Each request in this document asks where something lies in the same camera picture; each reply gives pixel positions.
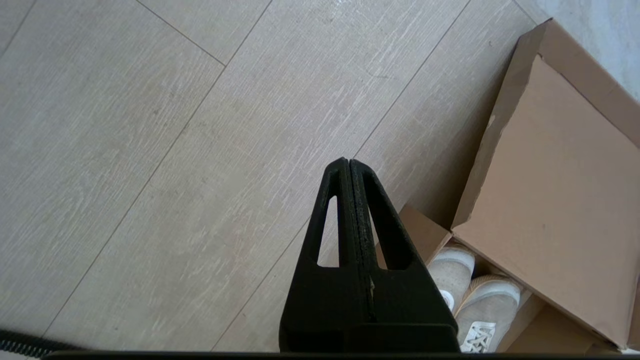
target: shoe box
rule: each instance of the shoe box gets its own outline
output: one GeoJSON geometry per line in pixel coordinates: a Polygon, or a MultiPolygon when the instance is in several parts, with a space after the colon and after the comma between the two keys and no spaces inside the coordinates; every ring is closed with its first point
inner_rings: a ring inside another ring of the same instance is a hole
{"type": "Polygon", "coordinates": [[[518,41],[451,230],[400,216],[424,261],[458,241],[530,292],[499,350],[633,352],[639,148],[640,105],[548,20],[518,41]]]}

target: beige sneaker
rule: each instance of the beige sneaker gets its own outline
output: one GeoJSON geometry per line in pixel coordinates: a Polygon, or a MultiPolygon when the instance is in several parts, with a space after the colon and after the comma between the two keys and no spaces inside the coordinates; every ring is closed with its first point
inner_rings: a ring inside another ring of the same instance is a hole
{"type": "Polygon", "coordinates": [[[452,314],[458,310],[469,287],[475,263],[474,253],[469,249],[462,245],[450,245],[444,247],[427,266],[452,314]]]}
{"type": "Polygon", "coordinates": [[[460,351],[495,352],[518,311],[520,288],[508,277],[486,275],[469,285],[458,313],[460,351]]]}

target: black cable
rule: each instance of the black cable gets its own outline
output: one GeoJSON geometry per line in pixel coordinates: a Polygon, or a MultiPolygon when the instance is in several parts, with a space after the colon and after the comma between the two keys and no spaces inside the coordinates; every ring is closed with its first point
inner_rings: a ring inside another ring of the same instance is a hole
{"type": "Polygon", "coordinates": [[[43,357],[54,351],[85,350],[73,345],[45,340],[37,336],[0,330],[0,351],[13,352],[28,357],[43,357]]]}

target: shoelace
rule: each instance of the shoelace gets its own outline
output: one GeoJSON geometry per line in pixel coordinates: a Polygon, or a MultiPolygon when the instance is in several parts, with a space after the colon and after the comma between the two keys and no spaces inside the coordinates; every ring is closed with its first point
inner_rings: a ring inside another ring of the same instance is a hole
{"type": "Polygon", "coordinates": [[[489,341],[491,341],[491,338],[493,337],[493,334],[491,333],[492,329],[475,326],[472,326],[471,329],[476,331],[477,334],[473,339],[467,340],[467,345],[471,347],[470,353],[482,354],[486,352],[486,349],[489,346],[489,341]]]}

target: cardboard box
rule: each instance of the cardboard box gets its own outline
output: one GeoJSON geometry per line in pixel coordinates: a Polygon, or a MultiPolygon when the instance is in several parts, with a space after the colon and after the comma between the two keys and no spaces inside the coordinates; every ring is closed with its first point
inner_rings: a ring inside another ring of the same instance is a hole
{"type": "MultiPolygon", "coordinates": [[[[452,236],[550,305],[536,321],[559,311],[589,338],[637,348],[639,148],[638,103],[547,21],[518,41],[452,234],[430,229],[416,247],[429,261],[452,236]]],[[[430,225],[415,224],[414,242],[420,226],[430,225]]]]}
{"type": "MultiPolygon", "coordinates": [[[[411,237],[418,253],[430,263],[438,251],[450,241],[457,241],[451,233],[410,206],[400,212],[400,219],[411,237]]],[[[376,255],[381,267],[385,268],[380,246],[376,255]]],[[[493,265],[478,256],[475,276],[487,274],[493,265]]],[[[590,333],[576,322],[560,313],[541,298],[529,291],[520,297],[520,308],[511,324],[509,332],[503,337],[498,352],[514,354],[606,354],[611,347],[598,336],[590,333]]]]}

